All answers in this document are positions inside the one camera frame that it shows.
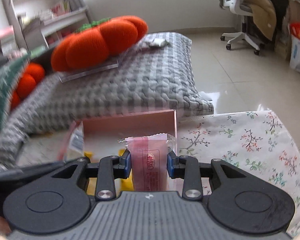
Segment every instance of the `gray gripper base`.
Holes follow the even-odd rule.
[[[198,202],[175,191],[122,192],[113,201],[98,203],[77,226],[54,235],[32,236],[14,231],[9,240],[288,240],[285,233],[246,236],[215,223]]]

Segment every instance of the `floral tablecloth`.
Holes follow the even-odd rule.
[[[296,205],[288,228],[300,233],[300,153],[272,111],[205,115],[185,118],[178,124],[179,155],[209,163],[221,158],[285,190]],[[204,194],[210,194],[202,179]]]

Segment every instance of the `pink box on shelf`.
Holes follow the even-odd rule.
[[[118,151],[125,148],[125,145],[118,143],[118,140],[127,137],[168,133],[177,138],[175,110],[83,119],[71,124],[59,153],[60,160],[66,154],[72,132],[81,122],[83,123],[84,136],[83,150],[92,152],[94,161],[99,161],[106,156],[118,155]]]

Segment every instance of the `white chair base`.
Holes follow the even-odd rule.
[[[223,37],[230,37],[233,38],[231,40],[228,41],[228,44],[231,45],[232,43],[241,41],[243,39],[245,39],[252,47],[254,47],[256,50],[260,51],[260,47],[258,46],[258,44],[256,44],[248,35],[247,33],[244,32],[238,32],[238,33],[224,33],[222,35]]]

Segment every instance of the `pink snack package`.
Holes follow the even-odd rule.
[[[121,140],[131,153],[132,182],[135,191],[166,191],[167,155],[175,138],[161,133]]]

